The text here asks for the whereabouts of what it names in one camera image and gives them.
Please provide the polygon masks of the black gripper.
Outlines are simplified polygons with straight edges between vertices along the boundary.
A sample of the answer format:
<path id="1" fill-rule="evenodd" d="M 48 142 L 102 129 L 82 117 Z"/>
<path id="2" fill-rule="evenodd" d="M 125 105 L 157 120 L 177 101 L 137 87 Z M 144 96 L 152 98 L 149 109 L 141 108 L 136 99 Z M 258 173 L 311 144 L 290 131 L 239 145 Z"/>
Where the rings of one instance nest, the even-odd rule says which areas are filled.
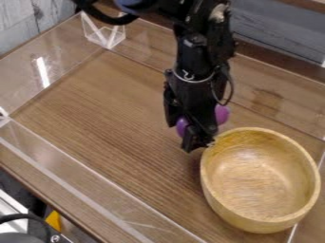
<path id="1" fill-rule="evenodd" d="M 234 95 L 234 80 L 227 67 L 218 68 L 203 80 L 184 80 L 172 69 L 164 72 L 163 112 L 168 127 L 185 117 L 181 149 L 189 153 L 207 147 L 218 133 L 213 108 L 224 106 Z"/>

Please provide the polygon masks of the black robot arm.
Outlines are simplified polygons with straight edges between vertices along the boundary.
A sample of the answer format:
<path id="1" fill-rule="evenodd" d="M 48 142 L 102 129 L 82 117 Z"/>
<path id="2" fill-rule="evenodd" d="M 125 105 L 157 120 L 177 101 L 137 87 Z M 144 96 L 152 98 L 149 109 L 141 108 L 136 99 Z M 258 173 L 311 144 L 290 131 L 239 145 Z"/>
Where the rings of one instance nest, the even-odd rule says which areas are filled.
<path id="1" fill-rule="evenodd" d="M 181 149 L 191 152 L 212 143 L 228 117 L 235 89 L 228 61 L 236 47 L 230 0 L 113 2 L 135 16 L 153 12 L 172 21 L 176 58 L 164 71 L 163 111 L 181 138 Z"/>

